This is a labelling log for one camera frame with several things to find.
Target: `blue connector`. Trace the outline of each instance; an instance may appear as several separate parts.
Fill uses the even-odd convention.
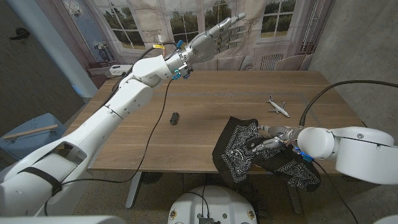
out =
[[[301,151],[299,148],[295,147],[294,150],[296,152],[298,152],[303,157],[303,160],[305,160],[307,162],[312,162],[313,161],[313,158],[310,155],[308,155],[305,152]]]
[[[177,42],[177,48],[178,48],[178,49],[181,49],[181,46],[182,46],[183,43],[184,43],[184,41],[179,40],[179,41]]]
[[[174,76],[173,76],[173,80],[177,80],[178,78],[180,78],[181,77],[181,74],[180,73],[177,73],[177,74],[175,74]]]

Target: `window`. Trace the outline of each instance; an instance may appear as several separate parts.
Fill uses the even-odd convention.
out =
[[[81,37],[85,40],[95,62],[115,60],[83,3],[80,0],[62,0],[62,2],[79,30]]]
[[[95,4],[124,48],[145,50],[127,0],[95,0]]]
[[[296,0],[268,0],[262,15],[261,38],[287,35]]]
[[[198,35],[198,15],[195,0],[165,0],[174,41],[189,43]]]
[[[231,6],[225,0],[217,0],[205,11],[205,29],[209,30],[224,19],[231,17]]]

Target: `white airplane model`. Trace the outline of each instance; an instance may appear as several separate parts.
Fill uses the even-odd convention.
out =
[[[284,109],[285,107],[285,102],[282,105],[282,107],[278,106],[278,104],[274,103],[274,101],[272,100],[272,96],[269,96],[269,100],[266,101],[266,103],[270,102],[271,105],[275,108],[273,110],[269,110],[268,112],[276,112],[277,114],[279,114],[279,112],[281,112],[283,115],[285,115],[286,117],[290,117],[289,114],[286,112],[286,110]]]

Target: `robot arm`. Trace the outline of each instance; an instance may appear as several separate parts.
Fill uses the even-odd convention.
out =
[[[270,127],[266,131],[275,138],[264,141],[253,152],[294,142],[294,146],[314,159],[336,161],[336,170],[342,174],[375,184],[398,184],[398,147],[394,146],[394,138],[385,132],[363,127],[303,129],[284,126]]]
[[[81,178],[122,120],[150,101],[153,88],[176,73],[187,77],[193,63],[205,62],[239,45],[231,41],[243,36],[238,33],[243,28],[230,27],[244,17],[242,13],[225,19],[195,37],[185,49],[177,50],[167,61],[161,55],[138,61],[120,82],[115,95],[78,129],[32,152],[6,174],[0,184],[0,216],[32,216],[51,196],[49,204],[72,194],[73,183],[61,188],[54,182]]]

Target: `black cable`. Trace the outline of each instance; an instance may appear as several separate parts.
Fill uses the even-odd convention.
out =
[[[128,180],[124,180],[124,181],[117,181],[117,180],[106,180],[106,179],[84,178],[84,179],[75,179],[75,180],[69,180],[69,181],[66,181],[66,182],[64,182],[64,183],[61,183],[61,185],[70,184],[70,183],[72,183],[72,182],[84,181],[84,180],[91,180],[91,181],[102,181],[102,182],[109,182],[109,183],[117,183],[117,184],[121,184],[121,183],[126,183],[126,182],[129,182],[131,179],[133,179],[133,178],[134,178],[134,176],[136,176],[136,174],[137,174],[137,172],[138,172],[139,168],[141,167],[141,164],[142,164],[142,162],[144,161],[145,154],[147,153],[147,150],[148,150],[148,145],[149,145],[150,137],[152,137],[152,134],[154,133],[154,131],[155,131],[155,128],[156,128],[156,126],[157,126],[157,124],[159,123],[160,119],[162,118],[163,111],[164,111],[164,108],[165,108],[165,105],[166,105],[167,92],[168,92],[168,90],[169,90],[169,86],[170,86],[170,83],[171,83],[172,81],[173,81],[173,80],[170,80],[170,81],[169,81],[169,84],[167,84],[167,88],[166,88],[166,92],[165,92],[165,96],[164,96],[164,102],[163,102],[163,108],[162,108],[162,112],[160,112],[159,119],[157,120],[157,122],[156,122],[156,124],[155,124],[154,128],[152,129],[152,131],[150,132],[150,135],[149,135],[149,138],[148,138],[148,141],[147,141],[147,145],[146,145],[146,147],[145,147],[144,154],[142,155],[142,159],[141,159],[140,163],[138,164],[138,167],[137,167],[136,171],[134,172],[134,174],[133,174],[133,175],[132,175],[132,176],[131,176],[131,177],[130,177]],[[44,203],[44,214],[47,216],[47,202],[45,202],[45,203]]]
[[[203,186],[203,191],[201,192],[201,197],[203,198],[203,200],[205,199],[205,188],[206,188],[206,185]],[[202,216],[203,216],[203,200],[201,201],[201,215]]]
[[[48,213],[47,213],[47,202],[49,202],[49,201],[47,200],[47,201],[45,201],[45,203],[44,203],[44,215],[45,215],[45,216],[48,216]]]
[[[321,168],[322,171],[326,174],[326,176],[328,177],[328,179],[329,179],[331,185],[332,185],[333,188],[336,190],[336,192],[337,192],[337,194],[338,194],[340,200],[343,202],[343,204],[347,207],[347,209],[349,210],[349,212],[352,214],[352,216],[353,216],[353,218],[354,218],[354,220],[355,220],[355,223],[358,224],[358,220],[356,219],[356,217],[355,217],[353,211],[349,208],[349,206],[347,205],[347,203],[344,201],[344,199],[343,199],[343,197],[341,196],[340,192],[338,191],[336,185],[335,185],[335,184],[333,183],[333,181],[331,180],[329,174],[326,172],[326,170],[325,170],[317,161],[313,160],[313,162],[316,163],[316,165],[318,165],[319,168]]]
[[[375,81],[375,80],[350,80],[350,81],[343,81],[343,82],[338,82],[335,84],[332,84],[328,87],[326,87],[324,90],[322,90],[314,99],[308,104],[308,106],[305,108],[303,115],[301,116],[299,126],[304,126],[305,124],[305,116],[307,115],[310,107],[316,102],[316,100],[322,96],[326,91],[330,90],[333,87],[339,86],[339,85],[344,85],[344,84],[352,84],[352,83],[371,83],[371,84],[379,84],[379,85],[386,85],[386,86],[392,86],[398,88],[398,84],[395,83],[389,83],[389,82],[382,82],[382,81]]]
[[[172,45],[174,45],[174,46],[177,46],[177,44],[176,44],[175,42],[164,42],[164,43],[162,43],[162,44],[163,44],[163,45],[172,44]],[[154,50],[154,49],[156,49],[156,48],[150,47],[149,49],[147,49],[144,53],[142,53],[142,55],[139,57],[138,60],[143,59],[145,55],[147,55],[150,51],[152,51],[152,50]]]
[[[167,58],[165,58],[164,60],[168,60],[170,59],[176,52],[177,52],[178,48],[174,49],[173,53],[170,54]]]
[[[184,190],[185,190],[184,173],[181,173],[181,174],[182,174],[182,193],[184,193]]]
[[[190,193],[190,194],[197,195],[197,196],[199,196],[199,197],[201,197],[201,198],[202,198],[202,201],[205,201],[205,202],[206,202],[206,206],[207,206],[207,218],[209,218],[209,217],[210,217],[210,213],[209,213],[209,205],[207,204],[207,201],[206,201],[206,199],[205,199],[203,196],[201,196],[200,194],[196,194],[195,192],[187,192],[187,193]]]

